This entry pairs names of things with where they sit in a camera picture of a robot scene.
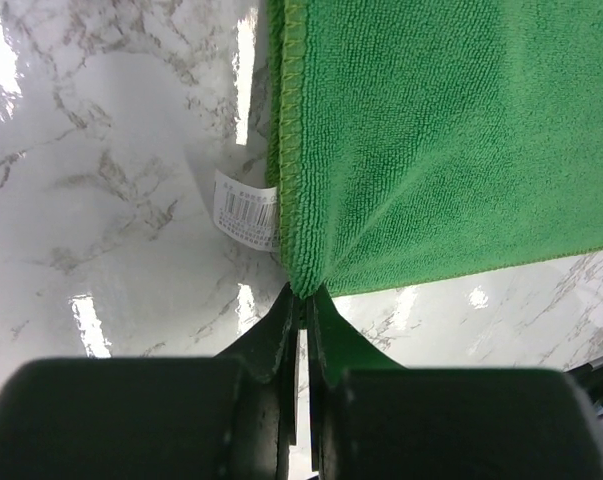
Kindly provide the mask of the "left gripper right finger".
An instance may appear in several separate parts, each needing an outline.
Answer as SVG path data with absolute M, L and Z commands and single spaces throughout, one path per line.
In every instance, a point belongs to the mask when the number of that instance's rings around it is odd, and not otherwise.
M 305 303 L 312 466 L 322 479 L 603 479 L 603 431 L 573 376 L 407 368 Z

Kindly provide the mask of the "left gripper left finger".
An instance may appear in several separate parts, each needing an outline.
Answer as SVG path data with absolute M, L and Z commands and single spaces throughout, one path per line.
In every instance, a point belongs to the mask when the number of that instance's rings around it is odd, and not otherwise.
M 300 302 L 211 357 L 48 358 L 0 390 L 0 479 L 284 479 Z

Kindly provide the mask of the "green towel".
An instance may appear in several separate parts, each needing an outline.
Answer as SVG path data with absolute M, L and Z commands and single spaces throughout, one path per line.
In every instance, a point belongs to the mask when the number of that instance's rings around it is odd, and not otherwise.
M 603 250 L 603 1 L 272 1 L 264 189 L 213 218 L 292 291 Z

